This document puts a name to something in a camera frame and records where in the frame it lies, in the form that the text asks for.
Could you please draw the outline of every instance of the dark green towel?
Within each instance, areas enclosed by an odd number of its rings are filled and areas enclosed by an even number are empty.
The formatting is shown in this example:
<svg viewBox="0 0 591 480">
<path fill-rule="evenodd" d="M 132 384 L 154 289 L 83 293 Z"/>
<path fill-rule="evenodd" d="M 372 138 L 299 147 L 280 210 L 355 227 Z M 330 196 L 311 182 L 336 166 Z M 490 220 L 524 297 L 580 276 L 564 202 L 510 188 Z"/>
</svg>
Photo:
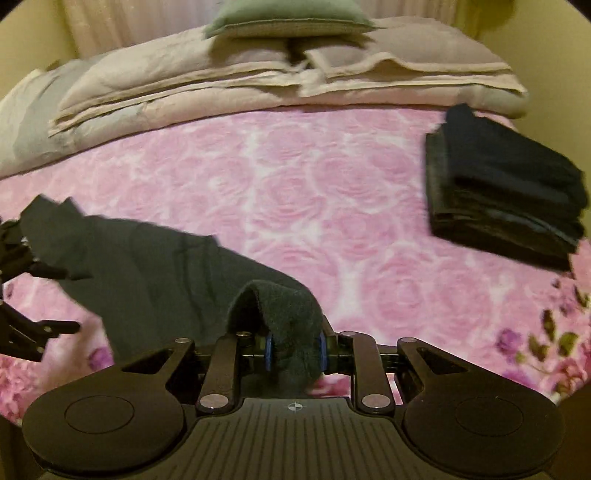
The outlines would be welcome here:
<svg viewBox="0 0 591 480">
<path fill-rule="evenodd" d="M 70 273 L 59 284 L 103 319 L 118 361 L 177 337 L 205 345 L 228 329 L 264 322 L 282 357 L 280 390 L 301 389 L 320 375 L 312 351 L 322 311 L 314 296 L 212 236 L 85 216 L 71 199 L 58 204 L 43 196 L 22 212 L 21 227 L 36 257 Z"/>
</svg>

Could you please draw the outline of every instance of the blue ring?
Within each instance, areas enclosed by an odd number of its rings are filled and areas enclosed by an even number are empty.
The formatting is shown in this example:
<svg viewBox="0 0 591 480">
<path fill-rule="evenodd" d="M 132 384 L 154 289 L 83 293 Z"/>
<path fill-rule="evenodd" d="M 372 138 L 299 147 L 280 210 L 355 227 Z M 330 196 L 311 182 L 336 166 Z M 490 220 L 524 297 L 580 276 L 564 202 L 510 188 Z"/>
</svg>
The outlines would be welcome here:
<svg viewBox="0 0 591 480">
<path fill-rule="evenodd" d="M 273 335 L 270 333 L 267 334 L 267 338 L 265 339 L 265 369 L 270 372 L 271 371 L 271 360 L 272 360 L 272 347 L 273 347 Z"/>
<path fill-rule="evenodd" d="M 326 372 L 329 367 L 328 354 L 326 352 L 326 337 L 320 332 L 320 370 Z"/>
</svg>

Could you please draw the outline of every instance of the curtain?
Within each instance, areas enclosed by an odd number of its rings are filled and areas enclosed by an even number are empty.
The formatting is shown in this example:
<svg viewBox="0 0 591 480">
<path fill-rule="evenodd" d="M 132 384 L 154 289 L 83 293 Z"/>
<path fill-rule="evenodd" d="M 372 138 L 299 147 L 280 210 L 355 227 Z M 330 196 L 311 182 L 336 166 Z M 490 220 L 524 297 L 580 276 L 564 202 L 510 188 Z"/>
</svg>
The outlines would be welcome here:
<svg viewBox="0 0 591 480">
<path fill-rule="evenodd" d="M 452 25 L 460 0 L 357 0 L 371 18 L 430 17 Z"/>
<path fill-rule="evenodd" d="M 81 58 L 210 23 L 222 0 L 63 0 Z"/>
<path fill-rule="evenodd" d="M 357 1 L 371 18 L 416 15 L 451 24 L 458 0 Z M 81 58 L 206 25 L 215 18 L 222 2 L 223 0 L 63 0 Z"/>
</svg>

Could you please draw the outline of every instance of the ribbed black surface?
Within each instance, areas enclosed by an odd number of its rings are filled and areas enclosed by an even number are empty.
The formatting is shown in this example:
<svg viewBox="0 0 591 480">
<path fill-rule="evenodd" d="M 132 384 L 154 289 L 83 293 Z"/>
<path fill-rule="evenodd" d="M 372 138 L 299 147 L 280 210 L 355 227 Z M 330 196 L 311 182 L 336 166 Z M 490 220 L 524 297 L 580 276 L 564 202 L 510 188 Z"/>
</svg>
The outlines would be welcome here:
<svg viewBox="0 0 591 480">
<path fill-rule="evenodd" d="M 46 474 L 42 480 L 59 478 Z M 247 399 L 235 413 L 199 421 L 175 454 L 152 469 L 126 479 L 455 480 L 457 477 L 439 472 L 416 457 L 388 420 L 357 415 L 345 399 L 328 398 L 294 402 Z M 540 474 L 531 480 L 550 480 L 550 477 Z"/>
</svg>

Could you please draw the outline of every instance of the dark gray cloth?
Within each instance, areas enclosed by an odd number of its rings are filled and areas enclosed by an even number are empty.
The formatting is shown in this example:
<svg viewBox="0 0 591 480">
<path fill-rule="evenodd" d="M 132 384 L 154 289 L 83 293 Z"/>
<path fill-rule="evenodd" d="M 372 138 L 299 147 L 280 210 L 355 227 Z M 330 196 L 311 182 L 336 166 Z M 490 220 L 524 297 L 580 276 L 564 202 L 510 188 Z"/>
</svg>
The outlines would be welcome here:
<svg viewBox="0 0 591 480">
<path fill-rule="evenodd" d="M 278 363 L 287 372 L 281 385 L 301 388 L 320 375 L 311 354 L 322 328 L 314 296 L 212 236 L 85 216 L 71 199 L 43 196 L 22 212 L 21 229 L 36 257 L 70 273 L 62 289 L 103 319 L 118 361 L 177 337 L 211 344 L 228 329 L 264 322 L 287 356 Z"/>
<path fill-rule="evenodd" d="M 449 180 L 545 219 L 578 218 L 587 206 L 583 173 L 564 155 L 498 122 L 476 116 L 466 105 L 446 112 Z"/>
<path fill-rule="evenodd" d="M 455 185 L 446 145 L 443 128 L 427 134 L 426 193 L 432 233 L 529 264 L 568 270 L 569 253 L 582 234 L 578 219 L 540 219 L 509 197 L 499 200 L 480 189 Z"/>
</svg>

